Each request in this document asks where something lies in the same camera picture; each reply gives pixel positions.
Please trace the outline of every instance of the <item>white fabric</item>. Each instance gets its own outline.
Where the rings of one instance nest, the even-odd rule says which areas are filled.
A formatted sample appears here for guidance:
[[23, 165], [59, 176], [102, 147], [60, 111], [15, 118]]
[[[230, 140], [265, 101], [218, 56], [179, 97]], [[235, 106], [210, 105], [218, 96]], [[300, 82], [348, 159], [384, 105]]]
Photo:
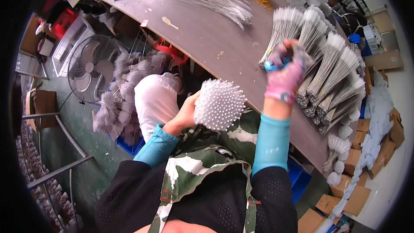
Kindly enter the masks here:
[[158, 123], [166, 124], [178, 114], [178, 89], [171, 73], [149, 75], [135, 87], [135, 108], [145, 142], [151, 138]]

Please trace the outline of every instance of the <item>wooden workbench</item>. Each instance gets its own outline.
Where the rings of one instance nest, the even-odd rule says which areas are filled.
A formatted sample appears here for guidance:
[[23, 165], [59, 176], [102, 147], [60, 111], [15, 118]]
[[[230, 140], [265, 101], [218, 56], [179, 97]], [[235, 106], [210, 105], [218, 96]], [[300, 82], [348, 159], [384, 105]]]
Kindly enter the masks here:
[[[193, 6], [174, 0], [102, 0], [187, 54], [191, 59], [217, 78], [239, 85], [256, 111], [263, 108], [266, 72], [258, 65], [269, 44], [272, 31], [272, 13], [263, 5], [251, 4], [251, 26], [242, 31], [228, 18], [202, 6]], [[287, 7], [286, 0], [270, 0], [273, 8]], [[168, 18], [179, 29], [168, 26]], [[328, 159], [327, 137], [305, 116], [300, 106], [292, 113], [290, 141], [325, 176], [322, 164]]]

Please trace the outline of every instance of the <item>blue plastic crate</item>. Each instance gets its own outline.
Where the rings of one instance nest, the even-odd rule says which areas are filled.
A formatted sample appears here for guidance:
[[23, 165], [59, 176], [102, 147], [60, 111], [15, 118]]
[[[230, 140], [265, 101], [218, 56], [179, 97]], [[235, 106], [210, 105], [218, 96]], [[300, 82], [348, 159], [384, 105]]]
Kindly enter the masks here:
[[292, 182], [292, 201], [296, 203], [312, 179], [312, 175], [291, 157], [287, 159], [287, 171]]
[[128, 154], [135, 156], [138, 153], [138, 150], [142, 148], [142, 146], [145, 145], [144, 138], [141, 138], [141, 141], [138, 144], [135, 144], [134, 146], [129, 146], [127, 143], [125, 143], [124, 139], [119, 136], [116, 139], [116, 143], [118, 146], [122, 147]]

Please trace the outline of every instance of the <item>dark cloth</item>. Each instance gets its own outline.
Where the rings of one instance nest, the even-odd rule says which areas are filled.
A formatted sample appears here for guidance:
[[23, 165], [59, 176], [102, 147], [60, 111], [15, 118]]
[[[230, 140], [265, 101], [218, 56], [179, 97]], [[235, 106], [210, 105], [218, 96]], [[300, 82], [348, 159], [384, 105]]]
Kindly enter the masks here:
[[[95, 213], [101, 232], [131, 233], [152, 223], [160, 205], [166, 162], [151, 169], [139, 161], [123, 161]], [[208, 175], [193, 193], [174, 203], [168, 220], [182, 220], [221, 232], [243, 232], [246, 216], [246, 176], [241, 164]], [[287, 171], [269, 167], [251, 179], [257, 204], [256, 232], [297, 232]]]

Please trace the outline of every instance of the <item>fan guard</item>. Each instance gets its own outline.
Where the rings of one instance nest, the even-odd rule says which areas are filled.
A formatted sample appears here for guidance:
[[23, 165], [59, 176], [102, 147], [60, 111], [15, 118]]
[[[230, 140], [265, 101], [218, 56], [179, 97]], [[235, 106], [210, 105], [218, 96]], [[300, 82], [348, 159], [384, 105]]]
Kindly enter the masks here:
[[83, 102], [97, 102], [113, 80], [116, 58], [121, 53], [114, 39], [93, 35], [83, 40], [70, 58], [67, 79], [70, 89]]

